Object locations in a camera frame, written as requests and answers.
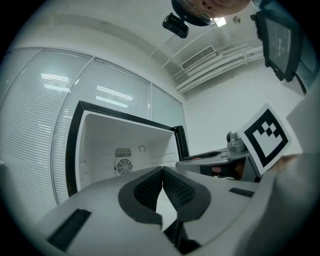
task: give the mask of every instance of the black hair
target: black hair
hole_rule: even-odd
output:
[[[205,23],[202,19],[195,17],[187,12],[177,0],[171,0],[171,4],[175,13],[185,22],[198,27],[208,26],[208,24]]]

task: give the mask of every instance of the black camera device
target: black camera device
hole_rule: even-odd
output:
[[[186,38],[189,33],[189,26],[183,19],[176,17],[173,13],[165,17],[162,26],[180,38]]]

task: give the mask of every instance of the ceiling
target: ceiling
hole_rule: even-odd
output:
[[[231,15],[221,27],[189,25],[186,39],[162,27],[171,12],[170,0],[52,0],[29,23],[69,24],[112,34],[145,51],[172,77],[183,70],[183,62],[208,46],[216,50],[241,40],[250,47],[261,45],[250,19],[257,12],[251,4],[236,14],[240,24],[235,24]]]

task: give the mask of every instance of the ceiling air vent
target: ceiling air vent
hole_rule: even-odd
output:
[[[205,57],[209,56],[210,54],[213,54],[214,52],[215,52],[214,48],[210,45],[207,48],[203,49],[202,51],[198,52],[196,55],[189,58],[184,63],[182,63],[181,67],[185,71],[186,69],[190,68],[192,65],[203,60]]]

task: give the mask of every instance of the round fan grille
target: round fan grille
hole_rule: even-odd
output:
[[[121,159],[116,165],[116,170],[121,175],[128,174],[132,171],[132,163],[128,159]]]

